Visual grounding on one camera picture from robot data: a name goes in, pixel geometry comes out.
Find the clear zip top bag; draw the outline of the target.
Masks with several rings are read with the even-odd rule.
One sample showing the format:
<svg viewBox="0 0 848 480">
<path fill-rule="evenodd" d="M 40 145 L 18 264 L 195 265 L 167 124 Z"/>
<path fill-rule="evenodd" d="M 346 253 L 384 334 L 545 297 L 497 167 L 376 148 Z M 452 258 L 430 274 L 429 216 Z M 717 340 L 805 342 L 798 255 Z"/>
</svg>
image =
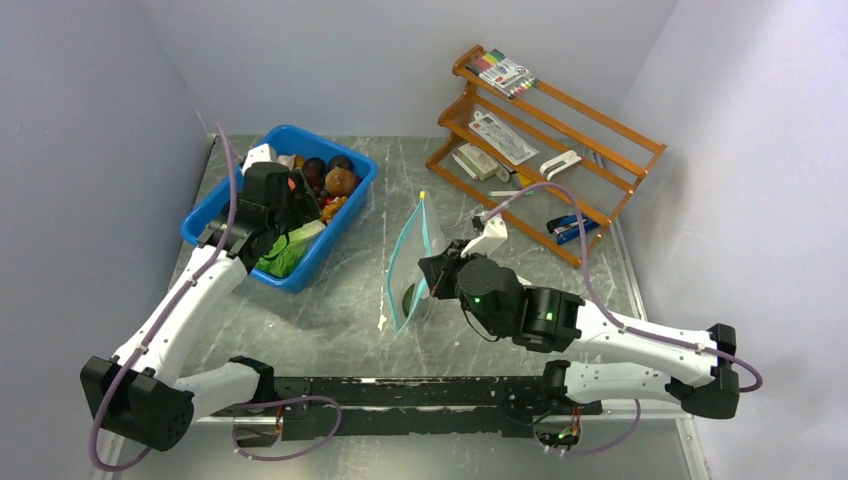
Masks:
<svg viewBox="0 0 848 480">
<path fill-rule="evenodd" d="M 416 208 L 399 234 L 386 274 L 386 291 L 394 329 L 397 333 L 400 333 L 410 322 L 421 322 L 430 317 L 435 303 L 433 297 L 430 296 L 429 312 L 420 320 L 402 318 L 401 297 L 410 284 L 425 281 L 418 267 L 418 260 L 440 254 L 446 245 L 432 196 L 427 191 L 421 191 Z"/>
</svg>

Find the green napa cabbage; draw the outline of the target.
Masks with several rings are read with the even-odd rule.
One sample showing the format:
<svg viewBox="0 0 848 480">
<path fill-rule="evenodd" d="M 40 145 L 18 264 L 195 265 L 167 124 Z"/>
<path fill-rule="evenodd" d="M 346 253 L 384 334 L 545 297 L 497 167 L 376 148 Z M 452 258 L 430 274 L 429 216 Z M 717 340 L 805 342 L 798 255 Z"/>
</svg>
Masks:
<svg viewBox="0 0 848 480">
<path fill-rule="evenodd" d="M 290 276 L 325 229 L 323 222 L 315 220 L 281 235 L 271 250 L 260 258 L 256 268 L 276 278 Z"/>
</svg>

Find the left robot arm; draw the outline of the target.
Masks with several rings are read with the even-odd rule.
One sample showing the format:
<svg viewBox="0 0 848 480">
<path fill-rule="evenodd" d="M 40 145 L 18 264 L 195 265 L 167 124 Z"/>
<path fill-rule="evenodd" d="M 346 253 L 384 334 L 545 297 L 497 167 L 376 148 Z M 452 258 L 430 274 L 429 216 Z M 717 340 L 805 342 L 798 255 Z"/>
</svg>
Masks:
<svg viewBox="0 0 848 480">
<path fill-rule="evenodd" d="M 205 374 L 180 375 L 216 302 L 249 276 L 280 237 L 320 214 L 302 173 L 276 162 L 247 167 L 229 187 L 229 201 L 198 235 L 177 284 L 148 320 L 110 357 L 93 356 L 83 366 L 92 454 L 101 431 L 164 452 L 198 418 L 234 405 L 261 416 L 275 406 L 274 370 L 258 360 L 236 356 Z"/>
</svg>

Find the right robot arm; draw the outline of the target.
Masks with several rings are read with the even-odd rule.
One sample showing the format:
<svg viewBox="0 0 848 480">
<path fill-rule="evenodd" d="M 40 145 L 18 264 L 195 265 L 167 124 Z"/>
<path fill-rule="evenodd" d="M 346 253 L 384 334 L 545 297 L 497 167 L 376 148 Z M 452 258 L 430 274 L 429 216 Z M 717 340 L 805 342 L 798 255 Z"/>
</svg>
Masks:
<svg viewBox="0 0 848 480">
<path fill-rule="evenodd" d="M 460 243 L 418 260 L 433 297 L 456 299 L 486 339 L 509 339 L 538 353 L 590 353 L 604 363 L 589 366 L 550 361 L 539 391 L 550 413 L 612 399 L 650 399 L 677 404 L 693 415 L 726 420 L 736 415 L 741 388 L 728 355 L 735 331 L 674 329 L 619 314 L 551 287 L 524 285 L 511 269 L 482 254 L 462 257 Z"/>
</svg>

